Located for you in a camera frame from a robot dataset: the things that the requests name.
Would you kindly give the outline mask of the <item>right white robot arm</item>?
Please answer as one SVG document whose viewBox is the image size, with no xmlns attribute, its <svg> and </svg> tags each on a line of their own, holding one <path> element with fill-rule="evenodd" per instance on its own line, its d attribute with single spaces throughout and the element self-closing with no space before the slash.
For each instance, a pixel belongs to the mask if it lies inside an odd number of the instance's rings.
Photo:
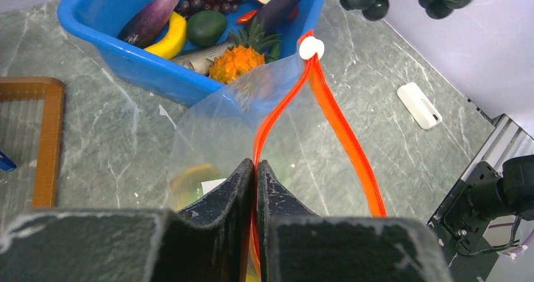
<svg viewBox="0 0 534 282">
<path fill-rule="evenodd" d="M 504 244 L 484 238 L 490 222 L 512 215 Z M 533 220 L 533 156 L 504 162 L 499 174 L 488 162 L 474 166 L 459 179 L 428 220 L 438 237 L 447 268 L 454 281 L 484 281 L 500 254 L 517 251 L 515 239 L 521 221 Z"/>
</svg>

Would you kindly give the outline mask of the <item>clear zip bag red zipper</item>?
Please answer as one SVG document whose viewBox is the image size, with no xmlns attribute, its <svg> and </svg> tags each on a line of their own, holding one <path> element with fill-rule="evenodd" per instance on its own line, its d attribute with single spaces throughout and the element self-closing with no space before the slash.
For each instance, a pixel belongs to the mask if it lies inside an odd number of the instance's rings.
<svg viewBox="0 0 534 282">
<path fill-rule="evenodd" d="M 317 56 L 303 60 L 298 55 L 300 42 L 309 36 L 314 36 L 312 31 L 299 38 L 295 54 L 256 67 L 194 104 L 176 125 L 169 180 L 202 164 L 213 164 L 222 174 L 220 179 L 201 183 L 202 197 L 244 159 L 253 163 L 246 279 L 247 266 L 252 264 L 263 281 L 257 232 L 261 161 L 270 164 L 284 187 L 289 179 L 311 189 L 320 177 L 328 183 L 358 181 L 371 215 L 387 214 L 372 166 L 329 87 L 321 60 Z"/>
</svg>

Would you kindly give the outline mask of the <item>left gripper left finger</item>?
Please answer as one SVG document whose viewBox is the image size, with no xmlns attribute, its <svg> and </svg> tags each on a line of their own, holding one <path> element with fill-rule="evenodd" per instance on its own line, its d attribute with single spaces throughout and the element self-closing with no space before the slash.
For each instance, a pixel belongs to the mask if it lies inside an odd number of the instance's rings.
<svg viewBox="0 0 534 282">
<path fill-rule="evenodd" d="M 49 208 L 1 236 L 2 281 L 244 281 L 254 166 L 186 208 Z"/>
</svg>

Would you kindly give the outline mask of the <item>red chili pepper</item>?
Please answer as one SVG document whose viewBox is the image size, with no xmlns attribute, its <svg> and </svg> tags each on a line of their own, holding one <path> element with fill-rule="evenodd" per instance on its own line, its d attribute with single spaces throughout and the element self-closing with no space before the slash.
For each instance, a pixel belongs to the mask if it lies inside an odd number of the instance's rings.
<svg viewBox="0 0 534 282">
<path fill-rule="evenodd" d="M 244 15 L 242 15 L 240 18 L 237 19 L 236 23 L 238 25 L 247 24 L 248 22 L 253 20 L 253 18 L 256 15 L 257 12 L 258 12 L 258 10 L 254 9 L 252 11 L 249 11 L 249 12 L 245 13 Z"/>
</svg>

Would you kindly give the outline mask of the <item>long purple eggplant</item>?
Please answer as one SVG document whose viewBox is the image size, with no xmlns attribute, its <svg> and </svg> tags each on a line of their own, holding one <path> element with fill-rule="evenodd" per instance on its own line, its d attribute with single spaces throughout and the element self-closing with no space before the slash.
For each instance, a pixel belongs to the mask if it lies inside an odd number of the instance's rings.
<svg viewBox="0 0 534 282">
<path fill-rule="evenodd" d="M 244 29 L 250 31 L 256 24 L 263 25 L 263 31 L 271 34 L 276 31 L 280 24 L 292 13 L 301 0 L 270 0 L 260 8 Z"/>
</svg>

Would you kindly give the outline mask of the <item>blue plastic bin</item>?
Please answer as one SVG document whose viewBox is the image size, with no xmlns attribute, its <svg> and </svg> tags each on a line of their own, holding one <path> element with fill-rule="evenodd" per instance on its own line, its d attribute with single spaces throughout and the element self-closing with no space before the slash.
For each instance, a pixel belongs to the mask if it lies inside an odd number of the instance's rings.
<svg viewBox="0 0 534 282">
<path fill-rule="evenodd" d="M 112 71 L 122 79 L 185 106 L 192 106 L 224 84 L 117 38 L 127 22 L 151 1 L 61 0 L 58 18 L 69 33 L 92 43 Z M 323 2 L 324 0 L 301 0 L 279 25 L 274 33 L 280 34 L 280 56 L 295 52 L 297 40 L 317 23 Z M 249 5 L 244 4 L 238 12 L 224 15 L 228 25 L 215 45 L 234 43 L 230 32 L 237 33 L 244 29 L 236 21 L 247 12 Z M 168 28 L 169 22 L 150 45 L 162 39 Z M 177 56 L 201 48 L 203 47 L 197 47 L 186 39 L 184 48 Z"/>
</svg>

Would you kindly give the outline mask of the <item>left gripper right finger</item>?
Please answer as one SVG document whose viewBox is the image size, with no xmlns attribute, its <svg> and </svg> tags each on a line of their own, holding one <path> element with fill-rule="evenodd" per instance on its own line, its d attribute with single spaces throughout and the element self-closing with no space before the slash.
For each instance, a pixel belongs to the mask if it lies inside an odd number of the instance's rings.
<svg viewBox="0 0 534 282">
<path fill-rule="evenodd" d="M 263 281 L 451 281 L 437 236 L 397 217 L 322 217 L 257 166 Z"/>
</svg>

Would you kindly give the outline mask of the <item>white zipper slider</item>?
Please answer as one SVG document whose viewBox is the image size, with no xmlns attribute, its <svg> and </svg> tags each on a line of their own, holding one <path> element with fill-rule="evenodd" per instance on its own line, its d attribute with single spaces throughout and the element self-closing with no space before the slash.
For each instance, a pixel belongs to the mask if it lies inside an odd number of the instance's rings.
<svg viewBox="0 0 534 282">
<path fill-rule="evenodd" d="M 324 42 L 314 36 L 305 37 L 298 46 L 298 55 L 303 60 L 310 60 L 315 56 L 321 60 L 324 52 Z"/>
</svg>

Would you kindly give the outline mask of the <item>grey toy fish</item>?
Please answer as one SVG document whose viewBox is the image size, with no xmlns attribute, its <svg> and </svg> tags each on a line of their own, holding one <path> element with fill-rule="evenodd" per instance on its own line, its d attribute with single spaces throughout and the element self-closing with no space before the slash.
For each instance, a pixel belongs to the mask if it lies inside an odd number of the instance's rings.
<svg viewBox="0 0 534 282">
<path fill-rule="evenodd" d="M 226 51 L 234 46 L 235 44 L 232 42 L 224 42 L 209 48 L 189 50 L 184 55 L 171 59 L 171 62 L 207 76 L 209 75 L 209 69 L 214 65 L 215 59 L 223 56 Z"/>
</svg>

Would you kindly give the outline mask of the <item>small white plastic block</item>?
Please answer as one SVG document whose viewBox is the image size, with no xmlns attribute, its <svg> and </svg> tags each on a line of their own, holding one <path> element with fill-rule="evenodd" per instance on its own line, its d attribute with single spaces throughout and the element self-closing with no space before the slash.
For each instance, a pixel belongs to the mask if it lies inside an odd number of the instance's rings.
<svg viewBox="0 0 534 282">
<path fill-rule="evenodd" d="M 397 96 L 423 130 L 434 128 L 442 122 L 441 114 L 416 83 L 401 86 Z"/>
</svg>

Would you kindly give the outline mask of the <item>single yellow banana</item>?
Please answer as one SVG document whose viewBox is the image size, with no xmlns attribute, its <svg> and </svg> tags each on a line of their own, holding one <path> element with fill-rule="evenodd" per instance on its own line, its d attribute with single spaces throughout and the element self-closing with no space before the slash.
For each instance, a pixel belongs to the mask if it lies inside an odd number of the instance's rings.
<svg viewBox="0 0 534 282">
<path fill-rule="evenodd" d="M 172 13 L 167 33 L 157 43 L 144 50 L 154 55 L 171 60 L 177 56 L 186 43 L 186 20 L 178 13 Z"/>
</svg>

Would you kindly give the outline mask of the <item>wooden rack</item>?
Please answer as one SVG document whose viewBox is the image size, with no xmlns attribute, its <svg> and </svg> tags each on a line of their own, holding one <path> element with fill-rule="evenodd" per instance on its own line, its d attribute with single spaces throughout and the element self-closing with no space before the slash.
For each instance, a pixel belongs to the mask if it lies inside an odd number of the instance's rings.
<svg viewBox="0 0 534 282">
<path fill-rule="evenodd" d="M 66 85 L 53 77 L 1 78 L 1 101 L 43 100 L 33 208 L 56 204 L 65 94 Z"/>
</svg>

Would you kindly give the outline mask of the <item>yellow banana bunch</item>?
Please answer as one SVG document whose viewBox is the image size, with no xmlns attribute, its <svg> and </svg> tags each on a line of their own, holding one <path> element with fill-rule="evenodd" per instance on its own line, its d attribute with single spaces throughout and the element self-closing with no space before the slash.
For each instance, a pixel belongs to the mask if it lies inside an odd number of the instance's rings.
<svg viewBox="0 0 534 282">
<path fill-rule="evenodd" d="M 194 203 L 203 196 L 202 182 L 220 179 L 221 172 L 213 164 L 193 166 L 170 179 L 171 206 L 174 211 Z"/>
</svg>

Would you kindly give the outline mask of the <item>green avocado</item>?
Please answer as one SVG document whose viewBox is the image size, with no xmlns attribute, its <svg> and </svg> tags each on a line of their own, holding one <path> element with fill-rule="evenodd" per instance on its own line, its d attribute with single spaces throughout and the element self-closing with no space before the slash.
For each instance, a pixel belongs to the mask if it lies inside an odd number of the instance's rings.
<svg viewBox="0 0 534 282">
<path fill-rule="evenodd" d="M 197 47 L 212 47 L 222 37 L 227 25 L 227 18 L 222 13 L 214 10 L 200 11 L 188 20 L 186 38 Z"/>
</svg>

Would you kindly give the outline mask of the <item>orange toy pineapple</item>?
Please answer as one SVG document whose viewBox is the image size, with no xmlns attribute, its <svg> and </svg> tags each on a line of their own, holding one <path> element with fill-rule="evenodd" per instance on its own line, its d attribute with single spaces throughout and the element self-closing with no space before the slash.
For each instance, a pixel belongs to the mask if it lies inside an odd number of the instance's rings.
<svg viewBox="0 0 534 282">
<path fill-rule="evenodd" d="M 279 33 L 267 34 L 264 22 L 253 19 L 248 29 L 230 32 L 234 45 L 214 59 L 208 76 L 222 84 L 229 84 L 252 69 L 280 58 Z"/>
</svg>

